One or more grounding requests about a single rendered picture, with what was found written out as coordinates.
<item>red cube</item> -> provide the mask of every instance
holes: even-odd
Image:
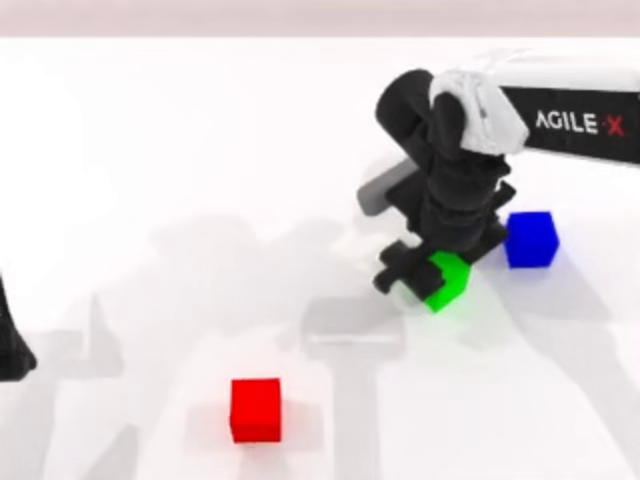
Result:
[[[235,443],[280,442],[282,437],[280,379],[232,380],[229,423]]]

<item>black object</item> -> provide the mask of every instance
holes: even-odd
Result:
[[[527,147],[640,164],[640,92],[502,90],[529,127]]]
[[[506,239],[496,210],[515,190],[500,179],[511,172],[504,155],[461,148],[465,115],[460,102],[447,93],[431,105],[433,76],[412,70],[384,91],[376,118],[419,170],[386,192],[389,204],[407,218],[407,228],[422,243],[409,248],[395,242],[381,254],[385,270],[375,287],[388,293],[402,280],[421,300],[442,286],[439,269],[428,261],[436,251],[457,253],[474,263]]]
[[[18,332],[0,278],[0,382],[18,382],[38,366],[35,355]]]

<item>white tabletop surface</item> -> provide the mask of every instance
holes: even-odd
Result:
[[[0,42],[0,265],[40,368],[0,386],[7,480],[630,480],[640,169],[526,152],[544,272],[497,250],[438,315],[371,277],[402,234],[358,186],[401,160],[382,89],[495,46],[631,40]],[[239,447],[232,378],[284,442]]]

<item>blue cube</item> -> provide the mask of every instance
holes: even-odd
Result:
[[[550,212],[512,213],[504,242],[510,268],[546,268],[551,265],[560,239]]]

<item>colored cube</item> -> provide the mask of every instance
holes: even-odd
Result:
[[[235,443],[279,442],[282,398],[277,378],[231,381],[229,424]]]
[[[560,239],[549,212],[512,213],[504,243],[510,268],[546,268],[551,265]]]
[[[467,288],[471,275],[471,266],[458,255],[437,252],[429,257],[442,272],[444,285],[424,301],[434,313],[439,312],[459,297]]]

